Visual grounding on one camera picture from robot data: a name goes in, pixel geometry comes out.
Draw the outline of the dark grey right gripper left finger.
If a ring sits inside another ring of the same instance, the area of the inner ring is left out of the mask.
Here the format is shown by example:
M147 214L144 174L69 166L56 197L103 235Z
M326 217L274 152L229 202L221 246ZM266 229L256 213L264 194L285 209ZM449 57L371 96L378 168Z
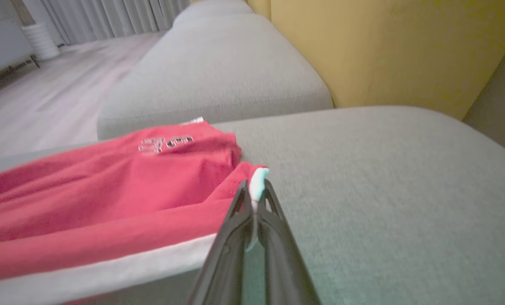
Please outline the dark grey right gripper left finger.
M244 260L254 225L248 181L237 193L196 280L189 305L240 305Z

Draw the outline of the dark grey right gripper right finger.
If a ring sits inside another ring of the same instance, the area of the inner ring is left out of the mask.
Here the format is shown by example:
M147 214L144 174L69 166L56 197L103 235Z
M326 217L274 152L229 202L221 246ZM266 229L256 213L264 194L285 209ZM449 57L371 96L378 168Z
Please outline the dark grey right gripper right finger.
M268 305L320 305L321 300L269 180L258 203Z

